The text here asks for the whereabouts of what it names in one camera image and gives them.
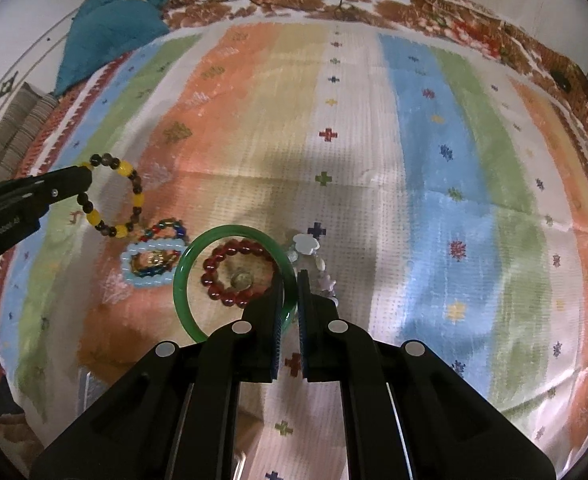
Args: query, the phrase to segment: white bead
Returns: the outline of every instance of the white bead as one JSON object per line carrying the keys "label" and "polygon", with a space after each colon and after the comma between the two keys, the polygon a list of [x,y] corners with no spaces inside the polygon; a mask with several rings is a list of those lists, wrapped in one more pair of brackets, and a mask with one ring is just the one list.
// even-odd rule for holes
{"label": "white bead", "polygon": [[325,260],[322,259],[318,254],[314,255],[314,263],[316,264],[316,268],[321,272],[325,270]]}

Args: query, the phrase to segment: yellow bead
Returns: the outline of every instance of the yellow bead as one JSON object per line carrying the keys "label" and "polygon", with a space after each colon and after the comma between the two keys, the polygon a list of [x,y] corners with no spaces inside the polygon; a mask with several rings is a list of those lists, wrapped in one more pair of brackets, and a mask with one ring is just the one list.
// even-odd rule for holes
{"label": "yellow bead", "polygon": [[101,214],[96,209],[92,209],[85,217],[93,226],[97,226],[101,222]]}
{"label": "yellow bead", "polygon": [[143,202],[145,202],[145,197],[142,193],[134,195],[134,198],[132,198],[132,203],[134,207],[143,207]]}
{"label": "yellow bead", "polygon": [[128,235],[128,229],[123,225],[119,224],[116,226],[116,237],[125,238]]}
{"label": "yellow bead", "polygon": [[116,170],[116,173],[122,176],[130,176],[133,170],[134,168],[132,168],[132,165],[128,161],[122,160],[119,164],[119,169]]}

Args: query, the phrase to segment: white flower charm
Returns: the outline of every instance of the white flower charm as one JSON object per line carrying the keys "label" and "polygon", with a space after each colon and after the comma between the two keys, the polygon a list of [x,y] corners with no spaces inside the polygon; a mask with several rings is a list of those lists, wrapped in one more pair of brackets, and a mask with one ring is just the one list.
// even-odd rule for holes
{"label": "white flower charm", "polygon": [[321,287],[321,290],[332,292],[334,285],[336,285],[336,280],[333,280],[329,274],[324,274],[318,279],[318,285]]}
{"label": "white flower charm", "polygon": [[312,235],[306,235],[303,233],[295,235],[293,240],[296,251],[298,251],[301,254],[306,254],[307,256],[314,253],[314,251],[321,246],[318,243],[318,240],[314,238]]}

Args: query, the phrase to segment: brown striped fabric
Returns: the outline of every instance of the brown striped fabric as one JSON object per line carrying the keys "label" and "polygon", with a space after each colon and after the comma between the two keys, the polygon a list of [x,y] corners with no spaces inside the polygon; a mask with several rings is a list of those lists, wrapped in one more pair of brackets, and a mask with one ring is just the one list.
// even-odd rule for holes
{"label": "brown striped fabric", "polygon": [[57,105],[58,101],[51,95],[40,96],[23,83],[0,120],[0,181],[14,177]]}

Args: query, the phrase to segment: red beaded bracelet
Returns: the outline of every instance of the red beaded bracelet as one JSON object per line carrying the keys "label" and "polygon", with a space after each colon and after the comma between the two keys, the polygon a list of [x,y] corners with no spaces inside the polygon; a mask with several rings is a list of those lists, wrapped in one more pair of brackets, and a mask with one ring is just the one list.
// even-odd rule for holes
{"label": "red beaded bracelet", "polygon": [[225,288],[225,285],[218,279],[218,266],[228,257],[234,256],[237,253],[253,254],[254,256],[261,256],[272,264],[272,269],[277,272],[276,263],[262,245],[252,240],[244,238],[241,241],[230,240],[223,245],[219,245],[212,251],[212,256],[203,262],[203,269],[205,274],[200,277],[200,282],[208,290],[208,296],[211,300],[218,301],[225,306],[237,305],[240,308],[245,308],[251,300],[260,298],[266,290],[259,291],[253,285],[238,290],[234,286]]}

